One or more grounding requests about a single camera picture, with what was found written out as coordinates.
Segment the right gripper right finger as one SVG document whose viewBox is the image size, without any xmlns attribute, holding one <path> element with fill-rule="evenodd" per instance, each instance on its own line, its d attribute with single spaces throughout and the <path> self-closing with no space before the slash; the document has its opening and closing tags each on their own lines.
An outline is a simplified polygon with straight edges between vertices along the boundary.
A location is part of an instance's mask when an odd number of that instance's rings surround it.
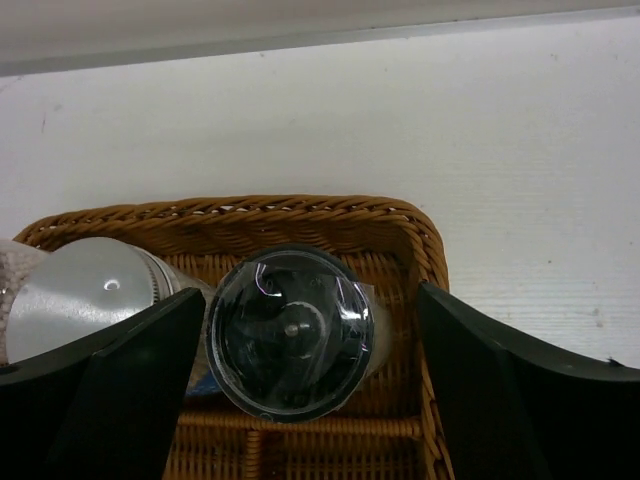
<svg viewBox="0 0 640 480">
<path fill-rule="evenodd" d="M 638 369 L 554 346 L 427 282 L 417 310 L 456 478 L 638 478 Z"/>
</svg>

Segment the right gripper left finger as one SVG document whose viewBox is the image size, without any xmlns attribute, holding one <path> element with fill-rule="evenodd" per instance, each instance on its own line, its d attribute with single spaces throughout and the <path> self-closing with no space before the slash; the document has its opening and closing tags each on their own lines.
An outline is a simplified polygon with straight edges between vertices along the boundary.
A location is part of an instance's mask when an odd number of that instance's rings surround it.
<svg viewBox="0 0 640 480">
<path fill-rule="evenodd" d="M 196 288 L 1 369 L 4 479 L 159 479 L 203 322 Z"/>
</svg>

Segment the silver lid blue label jar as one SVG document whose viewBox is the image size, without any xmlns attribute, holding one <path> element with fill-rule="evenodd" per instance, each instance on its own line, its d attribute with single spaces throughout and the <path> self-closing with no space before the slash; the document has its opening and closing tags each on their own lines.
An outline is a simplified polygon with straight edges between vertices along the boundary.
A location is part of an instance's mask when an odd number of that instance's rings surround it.
<svg viewBox="0 0 640 480">
<path fill-rule="evenodd" d="M 46 251 L 8 239 L 1 240 L 0 290 L 1 290 L 1 365 L 9 363 L 6 332 L 12 304 L 30 273 L 48 255 Z"/>
</svg>

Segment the grey lid grinder bottle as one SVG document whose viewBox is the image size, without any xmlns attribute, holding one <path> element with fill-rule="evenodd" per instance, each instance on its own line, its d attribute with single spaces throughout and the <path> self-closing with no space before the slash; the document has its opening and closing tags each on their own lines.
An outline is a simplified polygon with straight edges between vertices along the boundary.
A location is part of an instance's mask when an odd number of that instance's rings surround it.
<svg viewBox="0 0 640 480">
<path fill-rule="evenodd" d="M 387 361 L 392 337 L 374 286 L 330 253 L 285 244 L 223 278 L 206 352 L 217 385 L 245 413 L 304 423 L 341 408 Z"/>
</svg>

